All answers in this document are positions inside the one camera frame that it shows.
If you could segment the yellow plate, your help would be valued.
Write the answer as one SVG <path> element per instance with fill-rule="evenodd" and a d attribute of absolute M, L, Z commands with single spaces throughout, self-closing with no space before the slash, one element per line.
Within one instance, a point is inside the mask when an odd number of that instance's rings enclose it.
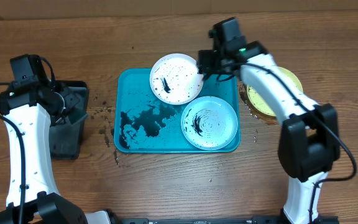
<path fill-rule="evenodd" d="M 294 86 L 297 87 L 297 89 L 301 92 L 303 92 L 303 87 L 301 85 L 301 82 L 299 81 L 298 77 L 292 73 L 291 71 L 287 70 L 283 67 L 277 67 L 291 82 Z M 264 101 L 264 99 L 257 93 L 257 91 L 247 86 L 246 88 L 248 99 L 251 103 L 251 105 L 260 113 L 267 115 L 267 116 L 275 116 L 275 113 L 272 111 L 272 109 L 269 107 L 269 105 Z"/>

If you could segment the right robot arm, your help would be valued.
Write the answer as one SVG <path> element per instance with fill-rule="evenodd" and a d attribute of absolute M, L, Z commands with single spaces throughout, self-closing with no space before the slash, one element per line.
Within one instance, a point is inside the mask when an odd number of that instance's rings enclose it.
<path fill-rule="evenodd" d="M 289 184 L 279 221 L 322 223 L 317 212 L 320 188 L 340 157 L 334 107 L 319 105 L 294 87 L 258 41 L 214 44 L 198 52 L 197 66 L 205 78 L 237 76 L 257 91 L 281 124 L 278 158 Z"/>

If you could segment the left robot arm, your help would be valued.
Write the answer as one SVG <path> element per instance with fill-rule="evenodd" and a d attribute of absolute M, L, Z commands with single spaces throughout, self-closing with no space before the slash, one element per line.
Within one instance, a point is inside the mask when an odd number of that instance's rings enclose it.
<path fill-rule="evenodd" d="M 85 213 L 58 192 L 50 128 L 76 113 L 81 98 L 64 82 L 13 81 L 0 94 L 0 117 L 10 146 L 11 179 L 0 223 L 112 223 L 107 210 Z"/>

